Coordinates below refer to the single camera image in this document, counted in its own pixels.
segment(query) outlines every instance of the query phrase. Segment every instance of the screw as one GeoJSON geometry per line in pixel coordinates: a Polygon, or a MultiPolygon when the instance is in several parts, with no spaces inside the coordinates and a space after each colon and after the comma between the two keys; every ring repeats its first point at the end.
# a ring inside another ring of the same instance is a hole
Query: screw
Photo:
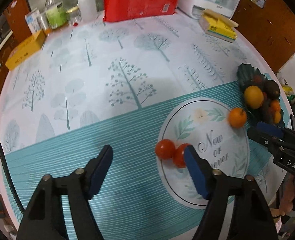
{"type": "Polygon", "coordinates": [[[222,175],[222,171],[219,170],[219,169],[213,169],[213,170],[212,170],[212,173],[213,173],[214,175],[216,175],[216,176],[220,176],[220,175],[222,175]]]}
{"type": "Polygon", "coordinates": [[[42,179],[45,180],[45,181],[47,181],[47,180],[49,180],[51,177],[52,177],[52,176],[51,176],[50,174],[45,174],[45,175],[42,177],[42,179]]]}
{"type": "Polygon", "coordinates": [[[246,175],[245,179],[248,181],[254,181],[254,177],[252,175],[246,175]]]}
{"type": "Polygon", "coordinates": [[[75,171],[74,171],[77,175],[80,175],[84,172],[84,169],[83,168],[77,168],[75,171]]]}

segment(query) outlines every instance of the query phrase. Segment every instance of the blue gripper pad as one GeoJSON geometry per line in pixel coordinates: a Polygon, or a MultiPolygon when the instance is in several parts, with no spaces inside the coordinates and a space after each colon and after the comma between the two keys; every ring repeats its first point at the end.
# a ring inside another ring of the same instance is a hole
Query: blue gripper pad
{"type": "Polygon", "coordinates": [[[96,169],[94,170],[91,179],[90,187],[87,195],[91,199],[94,195],[98,194],[103,184],[105,176],[110,168],[113,160],[113,149],[111,146],[105,145],[100,154],[95,158],[98,162],[96,169]]]}
{"type": "Polygon", "coordinates": [[[190,172],[197,193],[204,199],[209,199],[212,193],[212,168],[208,161],[201,159],[192,145],[184,149],[184,161],[190,172]]]}
{"type": "Polygon", "coordinates": [[[280,128],[274,126],[273,124],[258,122],[256,128],[261,132],[267,133],[271,136],[283,138],[283,131],[280,128]]]}

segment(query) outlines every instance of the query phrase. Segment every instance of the cabinet knob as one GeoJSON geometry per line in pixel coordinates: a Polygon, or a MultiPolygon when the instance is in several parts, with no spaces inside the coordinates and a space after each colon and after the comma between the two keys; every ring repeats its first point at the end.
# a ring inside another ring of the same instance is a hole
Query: cabinet knob
{"type": "MultiPolygon", "coordinates": [[[[286,37],[284,37],[286,39],[286,37]]],[[[286,39],[287,43],[289,43],[291,45],[291,43],[286,39]]]]}

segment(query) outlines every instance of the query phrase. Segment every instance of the white bottle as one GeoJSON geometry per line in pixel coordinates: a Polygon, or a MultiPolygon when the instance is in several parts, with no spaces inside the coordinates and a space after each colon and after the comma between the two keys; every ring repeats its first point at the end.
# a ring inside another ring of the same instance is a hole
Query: white bottle
{"type": "Polygon", "coordinates": [[[98,17],[95,0],[77,0],[81,12],[82,21],[95,21],[98,17]]]}

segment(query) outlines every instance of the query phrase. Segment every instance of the red package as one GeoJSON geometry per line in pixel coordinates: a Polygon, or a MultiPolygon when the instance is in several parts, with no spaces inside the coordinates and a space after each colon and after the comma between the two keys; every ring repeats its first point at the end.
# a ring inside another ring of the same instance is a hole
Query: red package
{"type": "Polygon", "coordinates": [[[174,14],[178,0],[104,0],[106,22],[174,14]]]}

